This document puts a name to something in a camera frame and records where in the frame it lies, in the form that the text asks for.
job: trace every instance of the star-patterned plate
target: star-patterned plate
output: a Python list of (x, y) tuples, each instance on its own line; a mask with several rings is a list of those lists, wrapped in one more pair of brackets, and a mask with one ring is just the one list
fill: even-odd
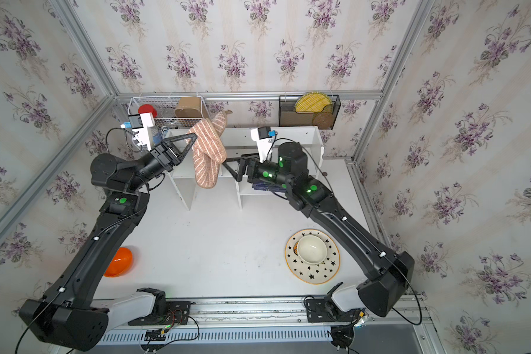
[[(296, 244), (305, 235), (314, 235), (324, 241), (327, 247), (327, 258), (318, 265), (309, 265), (303, 262), (297, 255), (295, 250)], [(340, 252), (336, 247), (335, 242), (320, 230), (306, 229), (297, 232), (289, 238), (285, 245), (285, 262), (289, 267), (291, 273), (305, 283), (309, 284), (323, 284), (338, 273), (340, 268)]]

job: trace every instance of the white bowl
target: white bowl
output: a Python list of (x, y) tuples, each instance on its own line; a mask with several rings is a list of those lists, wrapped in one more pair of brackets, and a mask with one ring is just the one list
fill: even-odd
[(297, 243), (297, 255), (303, 262), (317, 265), (327, 256), (325, 242), (314, 235), (302, 237)]

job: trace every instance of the wall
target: wall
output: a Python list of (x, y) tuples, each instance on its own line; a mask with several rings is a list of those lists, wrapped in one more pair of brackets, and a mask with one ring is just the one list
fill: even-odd
[[(90, 165), (106, 152), (106, 131), (118, 125), (112, 114), (101, 121), (0, 246), (0, 353), (14, 352), (25, 329), (17, 310), (27, 298), (41, 297), (94, 225), (105, 195), (91, 185)], [(128, 152), (121, 131), (111, 132), (109, 138), (110, 153), (137, 158)], [(47, 352), (47, 348), (29, 332), (20, 353)]]
[(438, 0), (361, 162), (447, 352), (531, 352), (531, 1)]
[(102, 94), (48, 1), (0, 1), (0, 214)]
[[(76, 0), (121, 92), (380, 89), (416, 0)], [(223, 103), (229, 126), (276, 101)], [(325, 157), (351, 156), (373, 101), (343, 102)]]

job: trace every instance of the table surface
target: table surface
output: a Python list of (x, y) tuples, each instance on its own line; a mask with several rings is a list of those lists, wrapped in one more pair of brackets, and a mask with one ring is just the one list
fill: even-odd
[[(325, 160), (336, 197), (368, 229), (344, 160)], [(129, 272), (103, 277), (95, 299), (113, 299), (142, 287), (167, 297), (238, 297), (326, 294), (336, 283), (355, 283), (362, 271), (342, 246), (340, 270), (325, 284), (297, 279), (285, 262), (285, 244), (317, 223), (274, 195), (246, 198), (238, 208), (233, 178), (200, 189), (186, 210), (167, 178), (152, 192), (142, 222), (122, 246), (132, 250)]]

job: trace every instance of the yellow woven plate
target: yellow woven plate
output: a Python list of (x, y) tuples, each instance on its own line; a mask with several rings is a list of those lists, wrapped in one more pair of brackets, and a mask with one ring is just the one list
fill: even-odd
[(331, 99), (322, 92), (309, 92), (299, 98), (295, 103), (295, 112), (297, 113), (318, 113), (332, 104)]

